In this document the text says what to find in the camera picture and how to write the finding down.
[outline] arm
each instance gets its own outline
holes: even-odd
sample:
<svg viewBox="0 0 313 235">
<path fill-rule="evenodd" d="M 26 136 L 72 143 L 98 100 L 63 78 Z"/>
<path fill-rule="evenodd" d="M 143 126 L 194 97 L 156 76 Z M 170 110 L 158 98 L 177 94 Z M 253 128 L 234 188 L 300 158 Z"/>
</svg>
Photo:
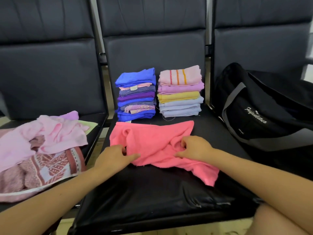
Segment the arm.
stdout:
<svg viewBox="0 0 313 235">
<path fill-rule="evenodd" d="M 139 157 L 123 152 L 120 145 L 108 147 L 95 167 L 0 213 L 1 234 L 43 234 L 87 193 Z"/>
<path fill-rule="evenodd" d="M 214 149 L 205 139 L 184 137 L 176 154 L 216 166 L 308 233 L 313 234 L 313 182 L 300 176 Z"/>
</svg>

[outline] chair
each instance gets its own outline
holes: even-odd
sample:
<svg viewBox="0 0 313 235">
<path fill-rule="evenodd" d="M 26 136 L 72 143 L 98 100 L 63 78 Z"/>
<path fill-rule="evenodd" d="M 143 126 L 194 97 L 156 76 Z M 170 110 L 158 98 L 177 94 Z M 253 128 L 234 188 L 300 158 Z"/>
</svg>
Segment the chair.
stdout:
<svg viewBox="0 0 313 235">
<path fill-rule="evenodd" d="M 98 123 L 81 147 L 87 163 L 108 117 L 88 0 L 0 0 L 0 69 L 12 120 L 0 129 L 76 110 Z"/>
<path fill-rule="evenodd" d="M 115 108 L 114 82 L 123 72 L 155 67 L 158 78 L 166 69 L 199 65 L 204 81 L 206 0 L 97 0 L 97 6 Z M 192 135 L 251 159 L 209 107 L 201 108 L 200 116 L 167 121 L 157 112 L 132 123 L 193 120 Z M 116 121 L 115 115 L 103 149 Z M 183 169 L 129 165 L 84 198 L 69 234 L 125 234 L 251 217 L 256 199 L 223 173 L 210 187 Z"/>
<path fill-rule="evenodd" d="M 301 79 L 303 68 L 312 63 L 306 53 L 313 0 L 213 1 L 211 86 L 233 62 L 247 70 Z M 214 109 L 214 95 L 210 100 Z M 313 180 L 313 146 L 276 152 L 243 147 L 254 161 Z"/>
</svg>

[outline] bag strap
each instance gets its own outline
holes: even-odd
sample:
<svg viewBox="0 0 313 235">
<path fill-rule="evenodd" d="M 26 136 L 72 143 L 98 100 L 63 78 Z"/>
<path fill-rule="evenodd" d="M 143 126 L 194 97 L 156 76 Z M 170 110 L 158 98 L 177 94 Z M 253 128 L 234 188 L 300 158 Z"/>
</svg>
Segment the bag strap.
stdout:
<svg viewBox="0 0 313 235">
<path fill-rule="evenodd" d="M 303 128 L 295 133 L 292 133 L 287 136 L 278 137 L 278 138 L 254 138 L 254 139 L 243 139 L 239 137 L 239 135 L 235 132 L 235 130 L 230 126 L 228 117 L 226 114 L 226 109 L 236 96 L 245 88 L 245 84 L 243 82 L 239 83 L 237 87 L 230 93 L 228 96 L 226 103 L 224 105 L 224 109 L 222 111 L 222 118 L 231 132 L 231 134 L 240 142 L 246 143 L 255 148 L 261 149 L 266 152 L 278 151 L 284 149 L 292 149 L 298 147 L 304 147 L 313 145 L 313 131 L 307 128 Z"/>
</svg>

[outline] stack of folded towels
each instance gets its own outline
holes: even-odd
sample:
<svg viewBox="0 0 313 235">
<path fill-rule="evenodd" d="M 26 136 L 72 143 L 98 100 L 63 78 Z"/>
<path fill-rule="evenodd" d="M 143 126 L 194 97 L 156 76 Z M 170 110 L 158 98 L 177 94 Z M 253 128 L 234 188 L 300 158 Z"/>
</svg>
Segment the stack of folded towels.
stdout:
<svg viewBox="0 0 313 235">
<path fill-rule="evenodd" d="M 204 98 L 200 91 L 204 88 L 198 65 L 179 70 L 160 72 L 158 99 L 160 113 L 164 117 L 198 115 Z"/>
<path fill-rule="evenodd" d="M 126 122 L 140 118 L 152 118 L 155 111 L 156 76 L 154 68 L 140 72 L 122 73 L 115 82 L 120 88 L 117 116 Z"/>
</svg>

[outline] chair backrest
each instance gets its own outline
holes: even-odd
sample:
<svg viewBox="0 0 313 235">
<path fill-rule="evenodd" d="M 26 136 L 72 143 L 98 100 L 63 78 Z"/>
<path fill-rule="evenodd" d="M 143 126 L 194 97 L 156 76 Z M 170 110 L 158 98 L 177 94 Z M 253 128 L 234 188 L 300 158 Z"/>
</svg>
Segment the chair backrest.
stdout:
<svg viewBox="0 0 313 235">
<path fill-rule="evenodd" d="M 88 0 L 0 0 L 0 69 L 13 120 L 107 111 Z"/>
<path fill-rule="evenodd" d="M 313 0 L 213 0 L 211 84 L 230 63 L 285 73 L 306 60 Z"/>
<path fill-rule="evenodd" d="M 115 108 L 123 72 L 199 65 L 205 75 L 206 0 L 97 0 Z"/>
</svg>

